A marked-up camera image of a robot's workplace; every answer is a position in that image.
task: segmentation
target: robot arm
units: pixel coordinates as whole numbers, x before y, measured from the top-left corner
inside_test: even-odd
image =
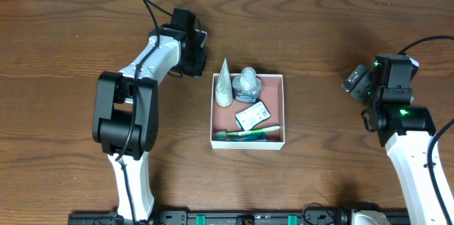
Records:
[[[131,205],[136,221],[148,220],[154,205],[149,183],[148,152],[157,135],[158,85],[170,70],[194,77],[200,76],[204,70],[207,34],[194,30],[194,21],[195,15],[190,11],[175,9],[170,24],[159,27],[159,46],[143,62],[137,77],[135,127],[120,162],[115,159],[126,143],[132,115],[129,111],[115,109],[114,104],[133,102],[135,65],[155,46],[156,30],[150,33],[147,46],[129,66],[120,72],[103,72],[98,79],[93,139],[101,144],[112,163],[119,195],[117,213],[125,221],[133,220]]]
[[[419,64],[405,55],[379,54],[374,71],[359,65],[343,84],[351,97],[367,106],[365,127],[377,132],[382,147],[399,176],[411,224],[446,224],[441,206],[431,184],[427,152],[435,126],[428,109],[410,105],[413,100],[410,81]],[[434,172],[443,201],[454,216],[454,199],[443,173],[438,149]]]

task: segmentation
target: cardboard box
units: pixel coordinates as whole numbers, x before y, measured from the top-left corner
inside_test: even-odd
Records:
[[[231,79],[238,76],[238,73],[231,73]],[[228,142],[213,141],[213,134],[217,131],[241,131],[235,120],[235,114],[244,111],[253,104],[233,100],[229,107],[221,107],[216,103],[214,89],[218,82],[219,73],[213,74],[211,86],[211,131],[210,142],[213,148],[223,149],[251,149],[251,150],[280,150],[285,144],[285,117],[284,117],[284,81],[282,75],[257,75],[262,80],[262,91],[259,100],[263,101],[271,117],[255,126],[254,129],[266,128],[279,125],[278,131],[267,133],[267,142]]]

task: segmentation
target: wooden table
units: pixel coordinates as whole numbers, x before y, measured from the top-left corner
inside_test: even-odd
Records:
[[[204,74],[166,77],[150,153],[157,205],[191,210],[296,209],[350,201],[404,207],[397,174],[343,80],[378,53],[453,34],[454,0],[153,0],[191,9],[209,33]],[[159,23],[166,15],[155,12]],[[141,0],[0,0],[2,224],[66,224],[118,204],[111,164],[92,139],[96,79],[139,54],[152,22]],[[454,42],[411,49],[413,81],[438,129],[454,115]],[[211,76],[227,57],[284,75],[280,151],[212,150]],[[454,186],[453,133],[440,142]]]

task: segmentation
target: toothbrush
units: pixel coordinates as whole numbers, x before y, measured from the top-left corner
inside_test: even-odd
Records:
[[[241,131],[241,132],[225,132],[225,131],[219,131],[214,133],[214,138],[215,139],[220,139],[220,138],[227,138],[227,136],[248,136],[251,134],[255,133],[268,133],[268,132],[273,132],[276,130],[279,130],[280,126],[270,126],[267,128],[262,128],[262,129],[257,129],[257,130],[251,130],[251,131]]]

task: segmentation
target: green tape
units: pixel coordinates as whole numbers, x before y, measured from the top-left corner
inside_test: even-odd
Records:
[[[298,225],[298,216],[289,215],[289,225]]]
[[[196,216],[196,225],[205,225],[205,216],[204,215]]]

